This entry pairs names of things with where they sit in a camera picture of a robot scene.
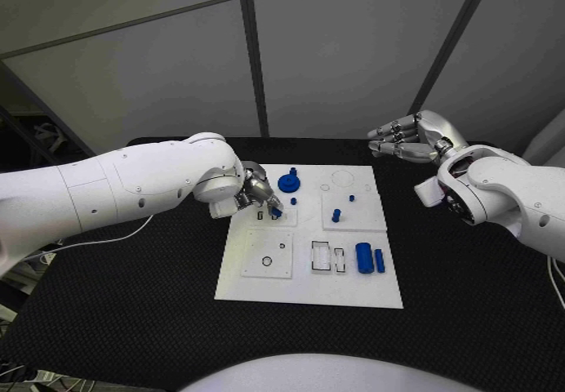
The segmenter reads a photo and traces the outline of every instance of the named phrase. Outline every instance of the rectangular slot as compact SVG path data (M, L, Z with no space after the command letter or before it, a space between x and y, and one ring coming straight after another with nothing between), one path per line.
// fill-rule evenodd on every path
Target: rectangular slot
M340 247L333 250L336 254L336 272L344 274L344 252Z
M311 272L326 274L331 271L330 244L311 241Z

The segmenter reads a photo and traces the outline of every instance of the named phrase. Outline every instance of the black textured mat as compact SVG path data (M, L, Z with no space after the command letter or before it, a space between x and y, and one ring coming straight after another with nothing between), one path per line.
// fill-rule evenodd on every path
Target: black textured mat
M373 164L405 309L215 301L229 219L212 220L207 206L187 198L128 240L60 253L1 341L1 358L173 390L266 355L334 353L488 391L565 390L565 312L545 257L501 227L471 227L445 209L421 206L412 187L434 166L373 159L363 140L228 142L258 163ZM141 223L70 242L115 238Z

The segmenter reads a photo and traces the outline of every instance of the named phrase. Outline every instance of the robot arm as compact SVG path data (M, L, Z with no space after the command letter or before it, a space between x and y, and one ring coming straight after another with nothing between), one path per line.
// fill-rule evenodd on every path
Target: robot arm
M1 174L0 275L56 239L170 210L190 192L213 218L264 202L282 210L262 167L215 133Z
M434 162L438 175L413 187L425 207L447 203L461 219L500 224L520 243L565 261L565 169L468 146L451 123L424 110L369 132L373 155Z

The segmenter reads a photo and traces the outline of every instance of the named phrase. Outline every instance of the blue object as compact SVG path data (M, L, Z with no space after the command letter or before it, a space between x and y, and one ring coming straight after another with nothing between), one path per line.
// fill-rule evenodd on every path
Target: blue object
M279 190L285 194L291 194L300 188L300 179L297 177L297 168L291 167L291 172L284 174L278 182Z
M341 210L333 210L331 222L339 222L339 216L341 215Z
M382 259L382 250L375 250L375 263L376 263L376 272L382 274L385 272L385 260Z
M272 214L279 218L282 216L282 211L277 207L272 207Z
M373 254L369 243L359 243L356 245L356 268L362 274L372 274L375 272Z

